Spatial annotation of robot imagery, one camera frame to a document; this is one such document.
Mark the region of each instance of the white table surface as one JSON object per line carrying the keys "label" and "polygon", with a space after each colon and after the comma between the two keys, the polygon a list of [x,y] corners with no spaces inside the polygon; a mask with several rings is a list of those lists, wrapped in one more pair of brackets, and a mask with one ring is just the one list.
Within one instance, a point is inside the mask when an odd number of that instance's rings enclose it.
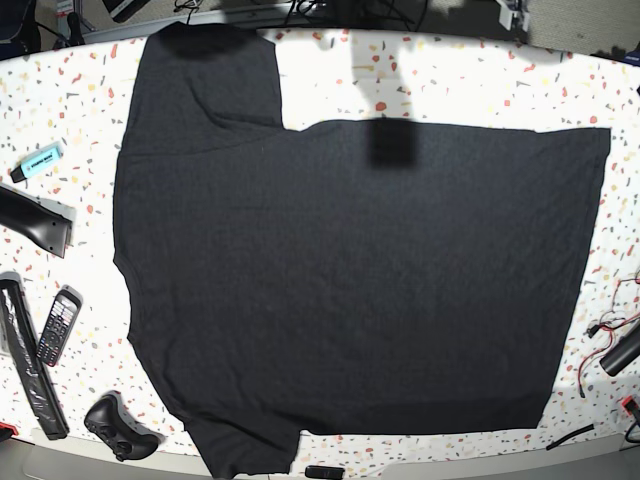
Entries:
{"label": "white table surface", "polygon": [[[436,436],[320,437],[303,432],[291,473],[302,475],[306,465],[327,464],[344,466],[348,476],[372,476],[395,462],[539,449],[590,423],[596,430],[575,441],[626,430],[631,421],[618,403],[639,392],[639,362],[614,380],[594,363],[584,379],[586,399],[578,395],[576,369],[586,354],[606,343],[604,333],[589,340],[587,326],[611,307],[616,282],[633,278],[640,268],[640,96],[635,91],[640,69],[471,38],[347,30],[263,33],[277,44],[283,122],[290,129],[385,115],[540,132],[610,127],[612,134],[591,255],[539,427]],[[0,182],[72,207],[75,216],[64,260],[0,227],[0,272],[21,275],[38,334],[62,285],[84,298],[63,356],[50,369],[71,436],[97,440],[84,428],[84,415],[104,392],[115,389],[137,421],[166,436],[162,450],[197,455],[126,339],[129,296],[112,263],[116,160],[144,44],[144,39],[125,40],[0,63]],[[55,141],[63,142],[63,159],[13,185],[8,173],[19,160]],[[639,285],[624,284],[616,311],[627,316],[637,312],[639,295]],[[16,425],[20,438],[30,440],[37,422],[11,359],[2,356],[0,385],[0,421]]]}

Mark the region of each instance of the game controller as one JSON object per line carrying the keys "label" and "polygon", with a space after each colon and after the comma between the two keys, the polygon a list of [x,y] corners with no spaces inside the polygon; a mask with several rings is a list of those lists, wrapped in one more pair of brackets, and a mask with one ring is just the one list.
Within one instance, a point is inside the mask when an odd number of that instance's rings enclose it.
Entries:
{"label": "game controller", "polygon": [[142,460],[158,448],[158,437],[134,432],[118,413],[118,400],[107,394],[98,400],[87,416],[84,425],[113,451],[116,459]]}

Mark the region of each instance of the black cylinder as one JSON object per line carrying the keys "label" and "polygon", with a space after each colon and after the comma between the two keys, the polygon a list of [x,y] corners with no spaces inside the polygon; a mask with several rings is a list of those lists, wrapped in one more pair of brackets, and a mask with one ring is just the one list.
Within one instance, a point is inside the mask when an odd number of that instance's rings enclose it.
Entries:
{"label": "black cylinder", "polygon": [[607,353],[600,365],[610,376],[615,377],[620,371],[640,355],[640,321],[622,340]]}

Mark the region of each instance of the floor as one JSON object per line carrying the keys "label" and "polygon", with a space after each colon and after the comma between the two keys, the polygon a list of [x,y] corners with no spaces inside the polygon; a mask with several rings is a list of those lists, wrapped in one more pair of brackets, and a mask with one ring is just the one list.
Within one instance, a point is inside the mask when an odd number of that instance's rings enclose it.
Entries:
{"label": "floor", "polygon": [[[202,11],[237,8],[252,4],[287,3],[288,0],[204,0]],[[514,40],[516,36],[498,23],[495,0],[428,0],[428,13],[420,30],[462,36]],[[38,21],[56,27],[57,0],[38,0]],[[98,29],[118,26],[100,0],[84,0],[84,15]],[[410,18],[418,18],[424,0],[395,0]],[[141,23],[184,15],[174,13],[174,0],[153,0],[127,23]],[[569,50],[583,54],[621,57],[640,42],[640,1],[638,0],[529,0],[531,28],[519,40],[531,45]],[[404,29],[393,22],[389,28]],[[54,37],[42,33],[43,49],[53,46]]]}

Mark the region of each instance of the black t-shirt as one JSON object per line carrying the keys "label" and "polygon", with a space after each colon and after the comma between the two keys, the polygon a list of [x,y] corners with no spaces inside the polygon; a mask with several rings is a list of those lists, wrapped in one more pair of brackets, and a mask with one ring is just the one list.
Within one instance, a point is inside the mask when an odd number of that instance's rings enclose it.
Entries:
{"label": "black t-shirt", "polygon": [[536,427],[609,131],[294,132],[280,109],[270,42],[176,24],[147,41],[118,159],[129,338],[213,476],[288,472],[300,430]]}

